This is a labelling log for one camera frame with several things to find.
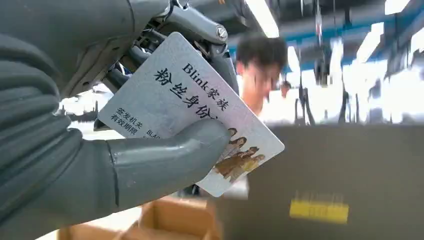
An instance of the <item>black hair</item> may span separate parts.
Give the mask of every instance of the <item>black hair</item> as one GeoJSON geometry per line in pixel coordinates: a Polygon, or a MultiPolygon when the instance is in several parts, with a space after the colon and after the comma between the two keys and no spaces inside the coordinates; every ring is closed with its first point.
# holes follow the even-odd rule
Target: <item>black hair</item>
{"type": "Polygon", "coordinates": [[[245,138],[244,136],[237,138],[236,140],[233,141],[229,141],[229,144],[236,144],[239,140],[243,140],[243,145],[246,144],[246,142],[248,141],[247,138],[245,138]]]}
{"type": "Polygon", "coordinates": [[[255,61],[261,67],[277,64],[283,68],[287,64],[287,44],[280,37],[268,38],[264,35],[246,37],[238,44],[235,58],[244,66],[255,61]]]}
{"type": "Polygon", "coordinates": [[[282,87],[285,87],[285,88],[288,88],[288,89],[291,89],[292,88],[292,85],[288,81],[283,81],[281,86],[282,87]]]}
{"type": "Polygon", "coordinates": [[[249,150],[253,150],[253,151],[257,152],[257,151],[259,151],[259,147],[257,147],[257,146],[251,146],[249,148],[249,150]]]}
{"type": "Polygon", "coordinates": [[[228,131],[234,131],[237,134],[237,129],[235,129],[234,127],[228,128],[228,131]]]}

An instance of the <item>ceiling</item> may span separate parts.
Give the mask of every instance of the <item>ceiling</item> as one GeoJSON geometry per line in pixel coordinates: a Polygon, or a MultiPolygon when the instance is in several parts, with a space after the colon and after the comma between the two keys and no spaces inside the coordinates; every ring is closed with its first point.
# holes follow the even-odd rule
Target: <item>ceiling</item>
{"type": "MultiPolygon", "coordinates": [[[[288,45],[295,45],[296,49],[302,51],[301,63],[313,63],[319,58],[321,51],[316,47],[314,0],[303,0],[303,13],[302,0],[265,1],[277,22],[280,36],[286,39],[288,45]]],[[[208,18],[225,26],[230,49],[235,48],[244,35],[261,32],[244,0],[225,0],[225,4],[221,4],[219,0],[180,0],[182,4],[187,2],[208,18]]],[[[342,37],[344,56],[353,59],[370,31],[371,24],[385,22],[385,34],[374,55],[381,53],[386,45],[393,42],[395,35],[399,34],[395,25],[400,30],[406,27],[408,21],[399,25],[402,17],[416,8],[421,9],[420,2],[421,0],[411,0],[395,19],[394,15],[385,15],[385,0],[319,0],[324,41],[329,44],[330,39],[342,37]]]]}
{"type": "MultiPolygon", "coordinates": [[[[223,24],[229,35],[236,35],[246,31],[258,31],[259,26],[255,21],[244,0],[225,0],[221,4],[219,0],[182,0],[205,14],[210,19],[223,24]]],[[[313,0],[266,0],[271,13],[278,26],[289,25],[300,20],[314,19],[315,7],[313,0]]],[[[344,13],[350,8],[367,4],[383,3],[384,0],[320,0],[322,15],[329,15],[335,11],[344,13]]]]}

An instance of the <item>ceiling light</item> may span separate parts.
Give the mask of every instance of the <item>ceiling light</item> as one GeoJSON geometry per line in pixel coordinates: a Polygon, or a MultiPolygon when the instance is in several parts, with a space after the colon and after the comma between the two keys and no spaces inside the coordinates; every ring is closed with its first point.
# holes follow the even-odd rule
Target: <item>ceiling light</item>
{"type": "Polygon", "coordinates": [[[381,35],[384,33],[384,23],[375,23],[371,26],[371,31],[366,35],[362,45],[356,53],[356,61],[365,63],[378,47],[381,40],[381,35]]]}
{"type": "Polygon", "coordinates": [[[300,73],[301,67],[299,65],[298,55],[294,46],[289,46],[287,49],[288,66],[294,73],[300,73]]]}
{"type": "Polygon", "coordinates": [[[268,38],[278,38],[280,31],[265,0],[245,0],[262,31],[268,38]]]}
{"type": "Polygon", "coordinates": [[[420,53],[424,50],[424,27],[411,38],[410,52],[413,54],[416,50],[419,50],[420,53]]]}
{"type": "Polygon", "coordinates": [[[341,73],[344,53],[343,41],[341,38],[331,42],[331,50],[330,73],[341,73]]]}
{"type": "Polygon", "coordinates": [[[386,15],[397,14],[404,10],[410,0],[386,0],[384,11],[386,15]]]}

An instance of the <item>metal bolt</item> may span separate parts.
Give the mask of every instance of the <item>metal bolt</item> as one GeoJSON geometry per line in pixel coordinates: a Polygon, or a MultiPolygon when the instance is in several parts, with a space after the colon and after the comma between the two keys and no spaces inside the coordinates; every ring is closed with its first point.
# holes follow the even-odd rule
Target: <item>metal bolt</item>
{"type": "Polygon", "coordinates": [[[227,39],[228,37],[227,30],[223,26],[218,26],[216,28],[216,35],[221,39],[227,39]]]}

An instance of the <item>robotic thumb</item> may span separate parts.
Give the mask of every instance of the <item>robotic thumb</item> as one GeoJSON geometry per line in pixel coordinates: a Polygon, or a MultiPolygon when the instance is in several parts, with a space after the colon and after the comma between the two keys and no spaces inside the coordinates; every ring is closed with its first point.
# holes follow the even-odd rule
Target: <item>robotic thumb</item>
{"type": "Polygon", "coordinates": [[[108,141],[115,173],[118,210],[128,209],[204,178],[228,144],[217,120],[201,120],[168,139],[108,141]]]}

